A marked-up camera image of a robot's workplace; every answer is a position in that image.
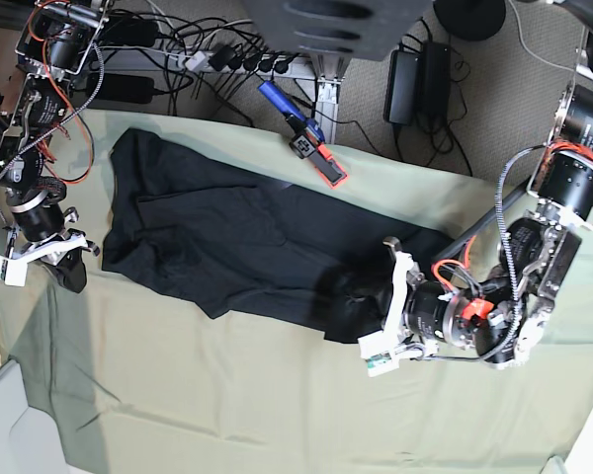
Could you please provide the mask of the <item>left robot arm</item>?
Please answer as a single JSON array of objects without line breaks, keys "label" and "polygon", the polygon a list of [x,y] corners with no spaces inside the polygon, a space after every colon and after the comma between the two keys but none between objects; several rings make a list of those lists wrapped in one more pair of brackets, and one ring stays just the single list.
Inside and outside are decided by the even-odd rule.
[{"label": "left robot arm", "polygon": [[401,242],[384,239],[393,262],[381,327],[359,342],[369,376],[405,360],[436,361],[442,346],[462,362],[496,369],[525,363],[542,340],[560,288],[593,231],[593,35],[585,34],[572,77],[531,177],[520,191],[536,205],[505,214],[516,192],[498,188],[494,206],[445,249],[429,274]]}]

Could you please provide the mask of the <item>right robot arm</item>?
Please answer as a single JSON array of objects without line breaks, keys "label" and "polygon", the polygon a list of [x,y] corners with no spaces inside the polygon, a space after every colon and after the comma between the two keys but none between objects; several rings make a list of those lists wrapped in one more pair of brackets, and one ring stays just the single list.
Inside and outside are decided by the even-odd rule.
[{"label": "right robot arm", "polygon": [[78,211],[62,209],[67,188],[88,174],[61,178],[51,167],[55,133],[75,122],[93,161],[94,138],[81,117],[84,107],[69,100],[71,85],[90,54],[100,56],[99,38],[110,20],[110,1],[38,1],[15,47],[16,97],[4,105],[0,93],[0,188],[13,221],[5,226],[0,280],[24,286],[32,264],[45,267],[57,283],[74,293],[87,283],[83,255],[98,246],[75,228]]}]

